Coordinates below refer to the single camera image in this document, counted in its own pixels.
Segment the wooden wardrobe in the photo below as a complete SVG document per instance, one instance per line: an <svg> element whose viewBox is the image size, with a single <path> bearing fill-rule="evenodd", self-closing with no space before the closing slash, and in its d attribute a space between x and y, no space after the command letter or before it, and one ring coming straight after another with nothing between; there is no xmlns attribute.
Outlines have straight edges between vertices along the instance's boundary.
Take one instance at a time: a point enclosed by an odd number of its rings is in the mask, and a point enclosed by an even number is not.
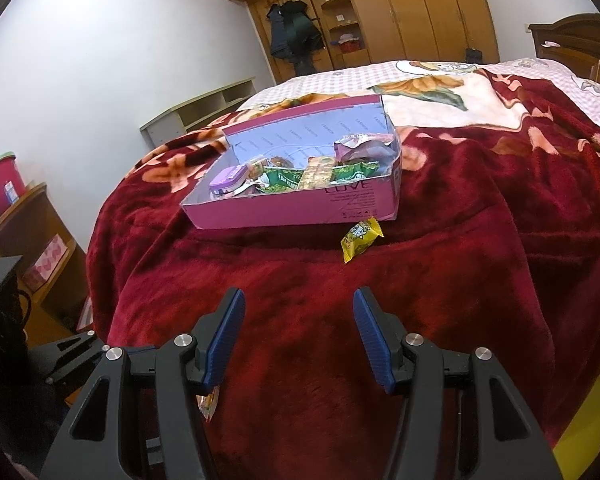
<svg viewBox="0 0 600 480"><path fill-rule="evenodd" d="M271 41L266 14L288 0L236 0L248 6L262 47ZM483 62L496 63L498 42L488 0L302 0L323 35L325 47L313 53L320 72L396 60L465 61L478 49ZM350 32L363 50L341 54L330 42Z"/></svg>

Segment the red floral blanket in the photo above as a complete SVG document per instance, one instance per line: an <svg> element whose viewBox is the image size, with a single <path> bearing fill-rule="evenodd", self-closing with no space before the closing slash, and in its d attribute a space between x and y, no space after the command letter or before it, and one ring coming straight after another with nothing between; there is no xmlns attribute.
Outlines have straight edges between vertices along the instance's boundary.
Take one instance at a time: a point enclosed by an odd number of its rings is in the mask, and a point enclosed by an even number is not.
<svg viewBox="0 0 600 480"><path fill-rule="evenodd" d="M221 478L381 476L400 402L354 324L362 286L442 348L490 348L550 442L600 374L600 127L560 110L398 131L398 216L349 263L340 224L195 228L181 201L219 155L213 130L147 154L102 205L86 267L108 344L164 344L245 293L207 426Z"/></svg>

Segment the red pot on shelf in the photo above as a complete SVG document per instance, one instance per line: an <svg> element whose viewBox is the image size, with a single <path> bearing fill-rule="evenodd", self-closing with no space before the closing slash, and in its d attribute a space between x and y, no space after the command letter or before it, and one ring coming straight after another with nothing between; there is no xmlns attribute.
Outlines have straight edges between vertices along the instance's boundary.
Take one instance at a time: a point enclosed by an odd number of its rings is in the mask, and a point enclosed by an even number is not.
<svg viewBox="0 0 600 480"><path fill-rule="evenodd" d="M337 48L341 54L349 54L364 49L361 38L350 32L342 34L338 39L332 40L330 44Z"/></svg>

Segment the colourful gummy candy bag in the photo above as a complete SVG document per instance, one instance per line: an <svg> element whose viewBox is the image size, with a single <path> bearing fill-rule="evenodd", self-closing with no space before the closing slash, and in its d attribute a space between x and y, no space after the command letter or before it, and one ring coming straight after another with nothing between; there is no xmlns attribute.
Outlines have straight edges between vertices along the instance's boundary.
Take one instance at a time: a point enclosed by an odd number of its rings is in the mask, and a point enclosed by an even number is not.
<svg viewBox="0 0 600 480"><path fill-rule="evenodd" d="M205 396L196 396L198 410L206 422L212 419L219 402L220 387L215 386Z"/></svg>

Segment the pink checked bedsheet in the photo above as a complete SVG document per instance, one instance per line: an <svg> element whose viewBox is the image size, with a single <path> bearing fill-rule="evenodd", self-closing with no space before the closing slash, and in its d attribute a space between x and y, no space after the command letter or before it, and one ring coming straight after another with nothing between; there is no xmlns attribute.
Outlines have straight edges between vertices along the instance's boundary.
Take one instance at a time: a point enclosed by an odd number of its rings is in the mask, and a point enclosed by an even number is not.
<svg viewBox="0 0 600 480"><path fill-rule="evenodd" d="M600 127L600 84L551 60L496 64L392 61L289 79L256 93L242 110L266 110L305 96L381 96L397 127L488 126L516 130L527 116L562 110Z"/></svg>

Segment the pink container on cabinet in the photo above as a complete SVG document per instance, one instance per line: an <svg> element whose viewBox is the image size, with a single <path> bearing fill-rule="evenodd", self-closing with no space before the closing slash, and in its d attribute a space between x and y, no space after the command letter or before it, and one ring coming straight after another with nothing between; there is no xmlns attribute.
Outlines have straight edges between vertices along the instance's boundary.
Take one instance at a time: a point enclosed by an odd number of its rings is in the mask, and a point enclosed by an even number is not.
<svg viewBox="0 0 600 480"><path fill-rule="evenodd" d="M6 152L0 156L0 217L27 192L16 164L16 155Z"/></svg>

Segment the wooden headboard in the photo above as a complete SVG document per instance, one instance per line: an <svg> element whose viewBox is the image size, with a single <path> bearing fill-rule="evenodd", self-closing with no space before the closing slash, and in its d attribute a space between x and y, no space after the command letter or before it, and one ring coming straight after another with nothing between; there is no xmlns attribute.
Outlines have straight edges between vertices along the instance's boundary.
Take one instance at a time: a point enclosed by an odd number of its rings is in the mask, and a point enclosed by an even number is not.
<svg viewBox="0 0 600 480"><path fill-rule="evenodd" d="M582 13L552 24L531 24L535 54L600 84L600 14Z"/></svg>

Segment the orange corn snack pack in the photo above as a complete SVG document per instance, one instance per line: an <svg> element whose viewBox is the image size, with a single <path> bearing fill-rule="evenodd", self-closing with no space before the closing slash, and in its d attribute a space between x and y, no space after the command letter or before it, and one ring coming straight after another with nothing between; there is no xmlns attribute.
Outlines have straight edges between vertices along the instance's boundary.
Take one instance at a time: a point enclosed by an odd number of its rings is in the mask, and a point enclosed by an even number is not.
<svg viewBox="0 0 600 480"><path fill-rule="evenodd" d="M315 190L326 188L330 183L332 168L336 165L336 158L330 156L314 156L308 159L306 169L298 183L298 190Z"/></svg>

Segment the orange jelly cup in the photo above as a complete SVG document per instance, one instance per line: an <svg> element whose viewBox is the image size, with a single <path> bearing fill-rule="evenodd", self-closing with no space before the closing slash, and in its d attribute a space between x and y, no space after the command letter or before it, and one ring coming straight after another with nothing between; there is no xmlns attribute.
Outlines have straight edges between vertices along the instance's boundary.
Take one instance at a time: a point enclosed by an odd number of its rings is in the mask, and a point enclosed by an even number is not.
<svg viewBox="0 0 600 480"><path fill-rule="evenodd" d="M290 160L279 156L273 156L269 158L268 164L270 166L280 168L292 168L294 166L294 164Z"/></svg>

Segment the purple candy tin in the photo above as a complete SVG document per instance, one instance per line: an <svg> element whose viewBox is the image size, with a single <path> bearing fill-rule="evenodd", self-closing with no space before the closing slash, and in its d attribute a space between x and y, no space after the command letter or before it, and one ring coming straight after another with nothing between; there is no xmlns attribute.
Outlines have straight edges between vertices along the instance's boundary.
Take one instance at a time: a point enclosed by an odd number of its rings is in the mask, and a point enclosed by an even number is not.
<svg viewBox="0 0 600 480"><path fill-rule="evenodd" d="M209 191L214 196L221 196L236 191L249 178L246 165L230 166L222 169L210 182Z"/></svg>

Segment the green pea snack bag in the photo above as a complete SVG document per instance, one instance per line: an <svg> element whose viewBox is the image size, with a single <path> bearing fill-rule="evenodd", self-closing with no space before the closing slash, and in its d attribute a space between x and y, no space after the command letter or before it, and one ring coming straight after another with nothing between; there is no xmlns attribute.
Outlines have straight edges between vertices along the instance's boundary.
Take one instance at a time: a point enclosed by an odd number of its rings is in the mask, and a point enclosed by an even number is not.
<svg viewBox="0 0 600 480"><path fill-rule="evenodd" d="M263 193L285 193L298 188L302 178L301 169L265 167L258 177L258 185Z"/></svg>

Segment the small yellow candy packet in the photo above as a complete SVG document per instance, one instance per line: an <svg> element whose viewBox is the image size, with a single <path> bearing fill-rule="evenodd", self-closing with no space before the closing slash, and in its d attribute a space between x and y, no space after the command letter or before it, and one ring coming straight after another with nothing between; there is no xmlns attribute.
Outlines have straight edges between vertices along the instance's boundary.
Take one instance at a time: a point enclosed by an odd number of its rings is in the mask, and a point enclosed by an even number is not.
<svg viewBox="0 0 600 480"><path fill-rule="evenodd" d="M340 242L343 262L349 263L356 256L366 252L378 237L384 237L384 232L374 217L362 220L352 226Z"/></svg>

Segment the hanging dark coats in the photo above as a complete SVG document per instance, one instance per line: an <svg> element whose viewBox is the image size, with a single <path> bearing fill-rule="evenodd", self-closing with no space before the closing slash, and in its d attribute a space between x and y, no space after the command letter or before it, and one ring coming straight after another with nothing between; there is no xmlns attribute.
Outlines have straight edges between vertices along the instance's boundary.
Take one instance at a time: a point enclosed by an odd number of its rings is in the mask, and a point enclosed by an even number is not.
<svg viewBox="0 0 600 480"><path fill-rule="evenodd" d="M266 18L271 25L272 57L289 62L297 76L315 74L312 55L325 45L322 33L308 15L308 5L302 0L274 3Z"/></svg>

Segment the pink cardboard box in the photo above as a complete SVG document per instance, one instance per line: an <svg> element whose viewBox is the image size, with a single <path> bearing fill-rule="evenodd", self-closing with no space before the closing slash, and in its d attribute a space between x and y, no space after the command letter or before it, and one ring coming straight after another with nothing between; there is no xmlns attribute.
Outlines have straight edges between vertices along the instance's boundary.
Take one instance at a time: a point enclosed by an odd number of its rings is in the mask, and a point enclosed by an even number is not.
<svg viewBox="0 0 600 480"><path fill-rule="evenodd" d="M227 151L181 203L198 229L398 214L401 145L380 96L288 108L224 132Z"/></svg>

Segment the clear candy pack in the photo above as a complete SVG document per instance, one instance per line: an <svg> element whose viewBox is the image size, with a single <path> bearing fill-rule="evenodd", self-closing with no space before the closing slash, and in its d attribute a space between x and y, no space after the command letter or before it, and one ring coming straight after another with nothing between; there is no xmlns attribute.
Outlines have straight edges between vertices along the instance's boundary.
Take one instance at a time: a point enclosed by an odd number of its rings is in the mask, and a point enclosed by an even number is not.
<svg viewBox="0 0 600 480"><path fill-rule="evenodd" d="M257 180L262 176L265 168L268 166L268 159L264 156L258 156L247 162L246 166L248 168L248 177L250 177L251 180Z"/></svg>

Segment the wooden side cabinet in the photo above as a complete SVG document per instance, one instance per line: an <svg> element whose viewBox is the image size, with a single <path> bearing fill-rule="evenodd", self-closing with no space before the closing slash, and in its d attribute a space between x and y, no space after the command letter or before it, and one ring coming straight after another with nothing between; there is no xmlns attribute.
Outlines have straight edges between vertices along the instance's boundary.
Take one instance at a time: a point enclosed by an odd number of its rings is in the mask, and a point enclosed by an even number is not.
<svg viewBox="0 0 600 480"><path fill-rule="evenodd" d="M85 252L47 195L28 188L0 217L0 258L17 257L17 288L31 347L74 335L88 296Z"/></svg>

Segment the black bag on floor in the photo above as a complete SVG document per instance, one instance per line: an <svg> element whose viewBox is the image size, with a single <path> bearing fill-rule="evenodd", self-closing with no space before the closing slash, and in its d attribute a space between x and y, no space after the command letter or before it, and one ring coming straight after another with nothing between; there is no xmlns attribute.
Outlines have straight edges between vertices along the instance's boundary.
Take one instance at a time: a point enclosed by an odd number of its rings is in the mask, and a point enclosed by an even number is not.
<svg viewBox="0 0 600 480"><path fill-rule="evenodd" d="M465 50L465 62L468 64L482 64L483 53L478 49L468 48Z"/></svg>

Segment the grey low shelf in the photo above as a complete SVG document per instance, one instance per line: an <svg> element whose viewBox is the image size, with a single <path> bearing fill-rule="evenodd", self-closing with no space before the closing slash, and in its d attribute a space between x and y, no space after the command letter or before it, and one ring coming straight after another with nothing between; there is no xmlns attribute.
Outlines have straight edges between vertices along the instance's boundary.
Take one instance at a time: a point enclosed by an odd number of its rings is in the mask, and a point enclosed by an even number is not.
<svg viewBox="0 0 600 480"><path fill-rule="evenodd" d="M158 148L234 112L255 93L252 78L233 82L168 108L142 125L140 134L154 148Z"/></svg>

